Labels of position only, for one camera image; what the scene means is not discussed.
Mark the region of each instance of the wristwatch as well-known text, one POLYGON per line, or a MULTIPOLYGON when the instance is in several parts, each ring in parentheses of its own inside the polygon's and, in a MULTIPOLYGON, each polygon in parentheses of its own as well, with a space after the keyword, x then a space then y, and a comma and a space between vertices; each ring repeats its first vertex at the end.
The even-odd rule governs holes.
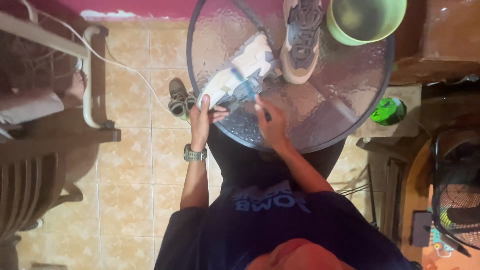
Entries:
POLYGON ((203 149, 202 152, 193 152, 191 148, 191 144, 185 145, 185 149, 183 151, 183 159, 186 162, 190 161, 204 161, 207 158, 207 149, 203 149))

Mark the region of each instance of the navy t-shirt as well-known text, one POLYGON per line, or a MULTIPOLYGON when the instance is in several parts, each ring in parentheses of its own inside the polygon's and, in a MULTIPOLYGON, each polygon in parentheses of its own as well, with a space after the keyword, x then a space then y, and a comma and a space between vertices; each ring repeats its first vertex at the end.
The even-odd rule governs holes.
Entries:
POLYGON ((155 270, 244 270, 294 238, 321 245, 356 270, 410 270, 400 250, 343 195, 227 187, 208 208, 175 212, 155 270))

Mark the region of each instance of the blue toothbrush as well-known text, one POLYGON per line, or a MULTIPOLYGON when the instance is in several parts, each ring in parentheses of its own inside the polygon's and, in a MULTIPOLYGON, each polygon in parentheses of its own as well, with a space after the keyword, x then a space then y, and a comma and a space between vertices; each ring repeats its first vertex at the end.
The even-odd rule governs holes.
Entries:
MULTIPOLYGON (((237 78, 237 80, 243 82, 243 84, 245 84, 247 90, 248 90, 248 93, 250 94, 251 98, 253 100, 255 100, 255 92, 253 91, 252 87, 250 86, 249 83, 247 83, 247 80, 245 80, 245 78, 243 77, 243 75, 240 73, 240 71, 238 71, 238 69, 236 68, 232 68, 232 73, 235 75, 235 77, 237 78)), ((270 115, 270 113, 264 109, 265 111, 265 118, 267 120, 267 122, 270 122, 272 120, 272 116, 270 115)))

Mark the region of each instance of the round glass table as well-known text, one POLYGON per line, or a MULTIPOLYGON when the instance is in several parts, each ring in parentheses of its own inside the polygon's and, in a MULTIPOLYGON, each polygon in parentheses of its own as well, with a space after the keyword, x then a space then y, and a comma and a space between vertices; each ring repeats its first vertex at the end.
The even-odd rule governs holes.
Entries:
MULTIPOLYGON (((239 9, 234 1, 239 0, 199 0, 193 11, 187 62, 196 96, 208 78, 259 32, 259 24, 270 37, 274 55, 285 40, 283 0, 241 0, 251 12, 239 9), (261 22, 251 20, 251 13, 261 22)), ((327 6, 324 1, 324 12, 327 6)), ((286 112, 288 136, 302 154, 331 146, 362 125, 383 97, 393 67, 393 35, 350 47, 330 35, 325 16, 320 28, 320 57, 309 81, 302 85, 287 84, 283 79, 265 81, 261 93, 263 99, 286 112)), ((260 134, 253 106, 253 100, 229 103, 231 114, 216 125, 245 146, 272 151, 260 134)))

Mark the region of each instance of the hand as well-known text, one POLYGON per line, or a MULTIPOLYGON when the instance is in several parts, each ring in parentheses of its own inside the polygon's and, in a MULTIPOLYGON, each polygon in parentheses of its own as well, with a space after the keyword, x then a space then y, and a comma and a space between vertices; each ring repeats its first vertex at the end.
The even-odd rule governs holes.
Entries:
POLYGON ((225 119, 230 113, 227 109, 215 106, 209 112, 210 96, 204 95, 202 98, 202 108, 198 109, 194 106, 190 111, 190 121, 192 124, 192 151, 202 152, 207 145, 208 132, 210 130, 210 124, 225 119))
POLYGON ((257 101, 255 110, 257 111, 260 133, 262 133, 262 136, 273 149, 278 152, 279 148, 289 143, 286 134, 287 117, 282 110, 272 103, 262 100, 258 94, 255 95, 255 100, 257 101), (272 117, 272 120, 269 122, 265 117, 265 110, 267 110, 272 117))

